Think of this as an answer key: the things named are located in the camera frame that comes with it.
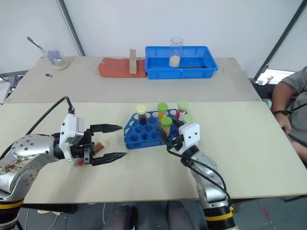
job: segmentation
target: red stain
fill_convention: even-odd
[[[267,218],[267,220],[270,220],[270,214],[265,208],[262,210],[262,212],[265,214],[265,217]]]

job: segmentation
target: white wall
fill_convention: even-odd
[[[272,59],[269,68],[299,71],[305,66],[307,66],[307,10]]]
[[[136,48],[208,46],[235,57],[253,78],[301,0],[65,0],[86,55],[128,56]]]
[[[55,0],[0,0],[0,74],[30,69],[42,56],[27,36],[78,55]]]

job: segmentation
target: white table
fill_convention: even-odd
[[[73,103],[90,124],[125,126],[137,103]],[[157,103],[147,103],[149,111]],[[50,103],[9,103],[0,108],[0,151],[22,137]],[[34,131],[58,132],[67,113],[62,103]],[[190,103],[201,125],[199,148],[214,159],[232,198],[307,193],[307,171],[278,123],[262,102]],[[109,146],[104,153],[126,151],[123,131],[95,135]],[[189,169],[165,146],[127,150],[110,164],[74,167],[60,160],[39,173],[26,203],[88,203],[132,200],[197,199]]]
[[[3,104],[5,98],[8,96],[11,84],[9,82],[0,81],[0,106]]]
[[[216,58],[219,70],[211,79],[189,80],[104,78],[98,72],[101,60],[70,57],[70,66],[56,71],[41,58],[5,103],[54,103],[63,96],[73,102],[107,103],[260,101],[234,58]]]

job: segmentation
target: person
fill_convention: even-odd
[[[292,96],[294,103],[288,106]],[[288,135],[299,157],[307,162],[307,67],[276,85],[272,107],[276,120]]]
[[[167,210],[170,230],[194,230],[190,216],[180,201],[168,202]],[[109,216],[103,230],[130,230],[137,228],[137,209],[129,205],[123,205],[116,208]]]

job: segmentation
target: blue test tube rack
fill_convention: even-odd
[[[173,118],[176,118],[176,114],[177,109],[169,109],[166,113],[167,116]],[[133,114],[126,124],[124,128],[124,141],[129,150],[165,145],[156,128],[156,125],[159,124],[158,111],[147,112],[146,116],[146,125],[140,125],[137,113]],[[172,124],[168,137],[172,139],[177,133],[178,128]]]

